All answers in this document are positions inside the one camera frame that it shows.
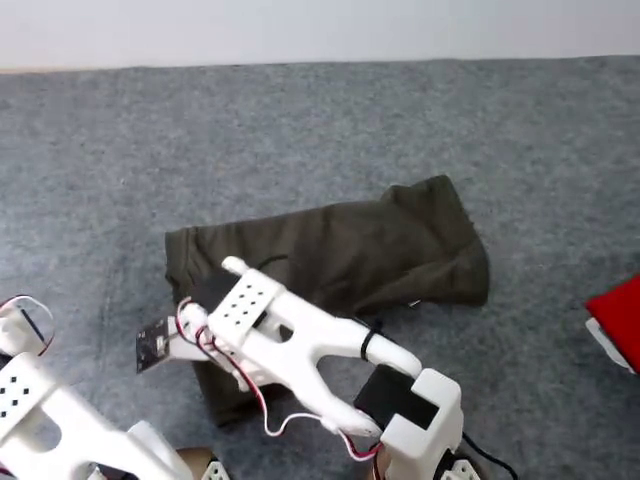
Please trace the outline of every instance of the black rubber band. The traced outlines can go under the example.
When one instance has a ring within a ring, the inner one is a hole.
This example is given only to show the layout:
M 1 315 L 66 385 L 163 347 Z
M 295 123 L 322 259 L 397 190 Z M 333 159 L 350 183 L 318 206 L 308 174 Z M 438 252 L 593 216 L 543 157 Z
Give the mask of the black rubber band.
M 364 337 L 364 340 L 362 341 L 362 345 L 360 346 L 360 358 L 365 362 L 369 361 L 369 359 L 367 358 L 367 348 L 369 347 L 369 343 L 371 342 L 371 339 L 373 338 L 374 335 L 380 335 L 381 332 L 382 332 L 382 322 L 380 320 L 376 320 L 373 324 L 373 327 L 371 327 L 371 329 L 369 330 L 369 333 L 367 333 L 367 336 Z

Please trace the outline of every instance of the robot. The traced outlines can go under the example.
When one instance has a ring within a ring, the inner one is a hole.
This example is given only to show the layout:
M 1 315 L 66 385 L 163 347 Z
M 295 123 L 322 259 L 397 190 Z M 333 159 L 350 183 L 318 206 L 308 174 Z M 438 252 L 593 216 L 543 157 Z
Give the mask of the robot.
M 224 273 L 183 299 L 175 316 L 138 333 L 139 372 L 167 360 L 216 362 L 241 390 L 255 394 L 268 435 L 282 435 L 295 418 L 314 418 L 344 441 L 355 461 L 373 460 L 376 480 L 486 480 L 460 454 L 464 416 L 455 381 L 423 369 L 413 354 L 375 330 L 330 315 L 239 258 L 227 257 L 222 266 Z M 0 319 L 13 319 L 6 321 L 16 327 L 17 316 L 3 316 L 2 309 Z M 0 370 L 0 461 L 16 478 L 104 480 L 100 465 L 90 463 L 98 462 L 140 480 L 228 480 L 217 459 L 201 479 L 194 478 L 145 422 L 118 431 L 46 371 L 37 356 L 41 343 L 24 329 L 14 330 L 5 351 L 23 353 Z M 333 395 L 318 373 L 317 362 L 325 355 L 360 357 L 376 365 L 353 405 Z M 269 383 L 286 386 L 309 412 L 291 415 L 270 430 L 259 388 Z M 49 450 L 34 438 L 33 425 L 43 415 L 61 430 L 60 442 Z M 353 435 L 375 439 L 374 446 L 357 451 Z M 383 446 L 391 458 L 384 477 L 377 468 Z

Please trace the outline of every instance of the floor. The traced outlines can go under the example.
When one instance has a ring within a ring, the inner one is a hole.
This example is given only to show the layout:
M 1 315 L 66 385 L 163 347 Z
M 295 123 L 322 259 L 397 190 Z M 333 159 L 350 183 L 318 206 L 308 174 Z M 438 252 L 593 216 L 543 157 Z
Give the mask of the floor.
M 49 365 L 117 426 L 211 445 L 237 480 L 358 478 L 319 425 L 216 429 L 187 364 L 135 375 L 137 329 L 171 311 L 163 233 L 445 173 L 489 302 L 398 308 L 387 332 L 461 384 L 466 430 L 521 478 L 635 480 L 640 383 L 584 302 L 640 270 L 638 78 L 634 57 L 0 76 L 0 291 L 51 307 Z M 321 367 L 347 399 L 370 371 Z

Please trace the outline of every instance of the dark green cloth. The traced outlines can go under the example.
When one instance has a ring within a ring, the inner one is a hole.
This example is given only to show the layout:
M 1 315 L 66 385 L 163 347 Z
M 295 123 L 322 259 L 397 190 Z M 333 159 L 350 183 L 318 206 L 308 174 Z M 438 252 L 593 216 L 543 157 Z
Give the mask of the dark green cloth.
M 228 255 L 256 266 L 291 291 L 341 316 L 416 300 L 482 305 L 489 264 L 480 238 L 446 176 L 390 187 L 380 200 L 330 205 L 271 218 L 191 227 L 166 235 L 174 300 Z M 214 419 L 236 418 L 251 400 L 213 364 L 194 364 Z

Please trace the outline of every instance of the white wall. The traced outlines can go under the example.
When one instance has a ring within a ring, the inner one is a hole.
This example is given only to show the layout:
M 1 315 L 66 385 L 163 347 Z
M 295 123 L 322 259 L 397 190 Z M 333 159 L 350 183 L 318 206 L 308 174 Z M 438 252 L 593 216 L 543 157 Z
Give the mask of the white wall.
M 0 0 L 3 69 L 639 53 L 639 0 Z

